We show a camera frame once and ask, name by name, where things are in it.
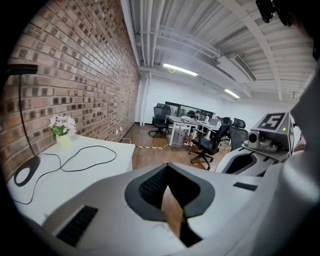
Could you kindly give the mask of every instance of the camera lens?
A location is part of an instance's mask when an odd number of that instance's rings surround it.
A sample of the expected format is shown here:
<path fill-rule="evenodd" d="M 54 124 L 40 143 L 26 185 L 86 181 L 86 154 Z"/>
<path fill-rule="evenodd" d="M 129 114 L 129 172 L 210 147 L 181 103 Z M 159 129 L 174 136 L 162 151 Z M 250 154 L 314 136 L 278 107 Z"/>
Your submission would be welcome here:
<path fill-rule="evenodd" d="M 251 142 L 251 143 L 255 143 L 256 141 L 257 141 L 257 135 L 255 135 L 255 134 L 250 134 L 249 135 L 249 141 Z"/>

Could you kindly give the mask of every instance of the red brick wall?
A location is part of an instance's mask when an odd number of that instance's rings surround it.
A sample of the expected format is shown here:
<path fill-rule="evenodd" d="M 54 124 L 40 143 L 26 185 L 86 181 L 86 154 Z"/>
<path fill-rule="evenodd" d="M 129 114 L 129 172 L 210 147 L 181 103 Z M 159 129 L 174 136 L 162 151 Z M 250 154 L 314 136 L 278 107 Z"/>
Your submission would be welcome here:
<path fill-rule="evenodd" d="M 49 1 L 21 35 L 9 63 L 37 64 L 22 78 L 23 116 L 36 154 L 55 143 L 48 118 L 66 114 L 77 134 L 119 141 L 135 121 L 140 75 L 120 0 Z M 6 179 L 31 151 L 18 109 L 18 77 L 0 103 L 0 162 Z"/>

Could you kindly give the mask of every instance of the desk lamp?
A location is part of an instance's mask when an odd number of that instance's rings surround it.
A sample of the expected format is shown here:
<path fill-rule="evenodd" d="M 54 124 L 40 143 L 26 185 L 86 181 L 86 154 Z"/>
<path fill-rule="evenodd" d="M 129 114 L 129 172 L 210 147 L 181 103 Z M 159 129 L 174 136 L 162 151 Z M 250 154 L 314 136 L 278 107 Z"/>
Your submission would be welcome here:
<path fill-rule="evenodd" d="M 31 146 L 31 143 L 29 141 L 28 138 L 28 134 L 27 134 L 27 130 L 25 127 L 25 122 L 24 122 L 24 117 L 22 114 L 22 102 L 21 102 L 21 86 L 22 86 L 22 76 L 23 75 L 30 75 L 30 74 L 36 74 L 38 71 L 38 65 L 33 65 L 33 64 L 9 64 L 6 67 L 6 72 L 5 72 L 5 80 L 8 79 L 9 76 L 14 76 L 14 75 L 19 75 L 19 82 L 18 82 L 18 103 L 19 103 L 19 112 L 20 112 L 20 118 L 21 118 L 21 123 L 22 123 L 22 127 L 23 127 L 23 132 L 25 135 L 25 138 L 28 142 L 29 148 L 33 154 L 33 157 L 30 158 L 29 160 L 27 160 L 26 162 L 24 162 L 22 165 L 20 165 L 20 167 L 16 170 L 16 172 L 14 173 L 14 183 L 18 186 L 18 187 L 22 187 L 25 184 L 27 184 L 29 182 L 29 180 L 32 178 L 32 176 L 34 175 L 34 173 L 36 172 L 39 164 L 40 164 L 40 158 L 39 156 L 37 156 Z M 24 181 L 18 183 L 17 182 L 17 176 L 18 174 L 23 170 L 29 168 L 30 171 L 27 175 L 27 177 L 25 178 Z"/>

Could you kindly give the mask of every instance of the air conditioner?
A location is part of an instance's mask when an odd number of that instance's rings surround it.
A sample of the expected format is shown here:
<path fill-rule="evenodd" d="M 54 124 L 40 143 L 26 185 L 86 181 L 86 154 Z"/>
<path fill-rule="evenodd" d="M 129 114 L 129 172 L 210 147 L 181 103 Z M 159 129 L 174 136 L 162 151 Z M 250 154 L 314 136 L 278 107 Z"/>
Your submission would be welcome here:
<path fill-rule="evenodd" d="M 218 59 L 218 68 L 229 74 L 239 83 L 254 82 L 257 80 L 254 73 L 239 55 L 231 53 Z"/>

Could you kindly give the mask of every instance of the white ceiling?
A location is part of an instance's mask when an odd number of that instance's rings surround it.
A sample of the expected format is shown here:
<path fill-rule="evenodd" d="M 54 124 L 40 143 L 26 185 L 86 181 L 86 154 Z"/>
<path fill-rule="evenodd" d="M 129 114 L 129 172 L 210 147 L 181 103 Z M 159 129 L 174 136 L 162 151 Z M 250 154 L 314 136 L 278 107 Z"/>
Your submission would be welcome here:
<path fill-rule="evenodd" d="M 277 16 L 264 23 L 255 2 L 130 0 L 140 69 L 191 81 L 169 73 L 162 67 L 168 63 L 198 73 L 192 83 L 223 97 L 230 89 L 244 99 L 295 103 L 292 94 L 301 93 L 316 66 L 312 42 Z M 217 56 L 229 53 L 238 54 L 257 80 L 238 83 L 217 71 Z"/>

